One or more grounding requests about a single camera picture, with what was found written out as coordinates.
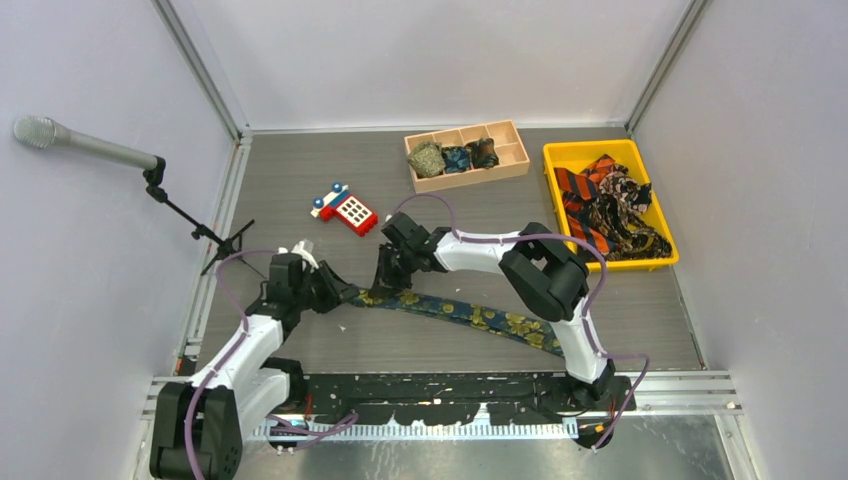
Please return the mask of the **blue yellow floral tie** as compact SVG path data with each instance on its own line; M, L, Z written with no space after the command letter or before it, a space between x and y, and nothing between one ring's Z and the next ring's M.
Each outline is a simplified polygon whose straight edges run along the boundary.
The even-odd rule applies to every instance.
M513 312L408 290L378 298L368 290L360 289L350 304L360 308L378 308L435 318L564 357L560 341L549 322Z

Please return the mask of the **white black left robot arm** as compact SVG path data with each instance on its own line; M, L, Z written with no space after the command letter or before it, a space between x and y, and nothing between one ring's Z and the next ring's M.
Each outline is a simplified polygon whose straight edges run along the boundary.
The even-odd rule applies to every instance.
M272 254L260 296L239 311L235 333L201 370L158 393L149 472L155 479L231 479L244 444L277 408L298 412L307 398L299 362L275 359L303 312L327 313L358 288L301 240Z

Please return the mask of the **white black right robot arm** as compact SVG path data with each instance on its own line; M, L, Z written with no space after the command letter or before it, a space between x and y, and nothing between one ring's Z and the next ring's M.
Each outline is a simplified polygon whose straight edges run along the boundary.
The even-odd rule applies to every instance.
M551 324L574 403L591 411L610 398L615 366L603 356L590 319L589 270L560 236L537 222L501 235L427 230L405 213L392 216L381 232L386 241L379 248L372 296L410 289L417 272L499 274L537 318Z

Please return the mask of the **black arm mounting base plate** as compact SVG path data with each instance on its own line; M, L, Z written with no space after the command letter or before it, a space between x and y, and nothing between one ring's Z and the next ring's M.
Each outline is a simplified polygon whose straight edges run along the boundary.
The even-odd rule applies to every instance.
M633 383L611 379L594 398L563 373L315 374L292 407L277 408L252 437L293 451L317 439L434 441L571 439L606 444L635 410Z

